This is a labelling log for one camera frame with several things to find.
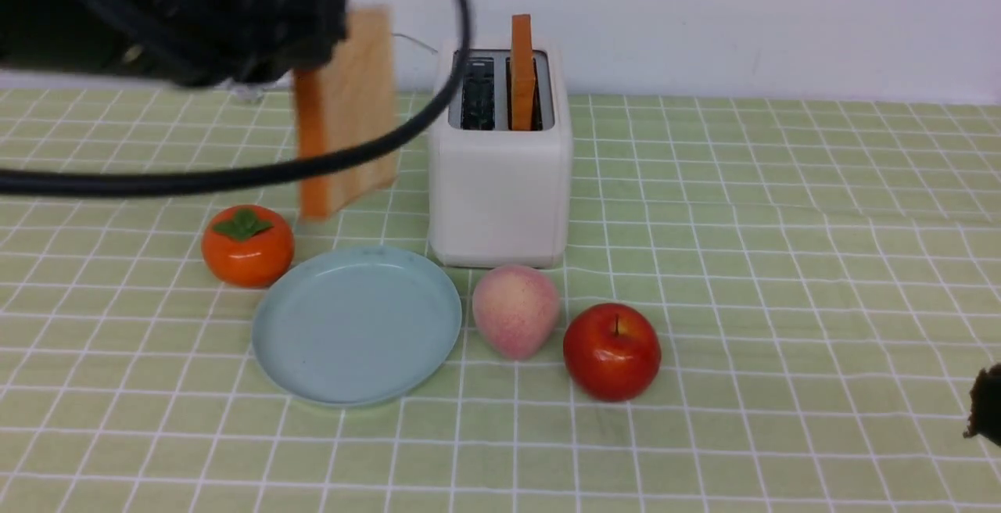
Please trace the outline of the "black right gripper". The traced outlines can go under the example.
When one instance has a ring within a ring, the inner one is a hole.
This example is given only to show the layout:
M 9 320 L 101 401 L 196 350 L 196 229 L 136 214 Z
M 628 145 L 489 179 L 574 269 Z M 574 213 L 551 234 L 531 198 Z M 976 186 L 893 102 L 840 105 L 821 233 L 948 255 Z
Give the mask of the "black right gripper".
M 971 406 L 964 439 L 983 437 L 1000 447 L 1000 369 L 996 363 L 976 375 L 969 391 Z

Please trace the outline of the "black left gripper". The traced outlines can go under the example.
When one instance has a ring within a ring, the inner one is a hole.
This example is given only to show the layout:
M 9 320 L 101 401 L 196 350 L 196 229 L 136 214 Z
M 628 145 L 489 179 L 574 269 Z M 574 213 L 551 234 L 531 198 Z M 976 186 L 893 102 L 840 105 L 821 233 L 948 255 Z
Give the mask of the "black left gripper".
M 272 83 L 332 60 L 347 0 L 1 0 L 4 70 L 179 88 Z

